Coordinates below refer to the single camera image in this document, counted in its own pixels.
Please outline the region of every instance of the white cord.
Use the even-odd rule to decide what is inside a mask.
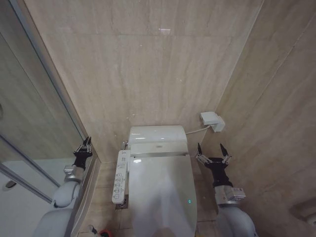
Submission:
[[[211,127],[211,125],[206,126],[206,127],[204,127],[204,128],[201,128],[201,129],[199,129],[199,130],[192,131],[192,132],[186,132],[186,135],[191,134],[191,133],[200,132],[200,131],[206,130],[206,129],[210,128],[210,127]]]

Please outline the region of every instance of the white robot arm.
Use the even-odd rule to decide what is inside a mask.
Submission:
[[[77,205],[86,159],[92,156],[91,137],[74,152],[73,165],[66,165],[65,183],[54,193],[51,209],[42,217],[33,237],[69,237],[74,225]]]
[[[225,173],[231,156],[222,144],[224,158],[207,158],[198,145],[197,159],[212,171],[215,199],[218,205],[217,224],[223,237],[258,237],[255,225],[247,213],[237,207],[238,201],[246,197],[242,188],[234,188]]]

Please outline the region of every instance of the wall outlet box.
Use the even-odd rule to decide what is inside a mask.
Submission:
[[[211,125],[214,132],[220,132],[225,127],[224,120],[215,112],[203,112],[201,118],[204,125]]]

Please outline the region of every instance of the bidet toilet seat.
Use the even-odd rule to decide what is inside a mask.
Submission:
[[[135,235],[193,237],[197,198],[190,156],[131,157],[129,166],[128,208]]]

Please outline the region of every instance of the floor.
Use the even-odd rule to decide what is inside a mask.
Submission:
[[[197,194],[196,237],[219,237],[215,221],[216,212],[212,204],[211,184],[206,184],[195,159],[191,160]],[[129,209],[115,210],[112,191],[116,171],[115,162],[102,163],[96,188],[88,213],[80,228],[78,237],[92,237],[87,226],[97,230],[111,230],[114,237],[134,237]]]
[[[50,204],[19,184],[5,190],[8,181],[10,179],[0,173],[0,236],[31,237]]]
[[[72,164],[74,158],[37,159],[35,162],[62,184],[64,167]],[[49,197],[57,190],[57,186],[22,160],[7,160],[2,164]],[[42,216],[50,209],[50,204],[19,184],[6,190],[4,187],[8,181],[10,179],[0,173],[0,236],[16,237],[23,233],[24,237],[31,237]]]

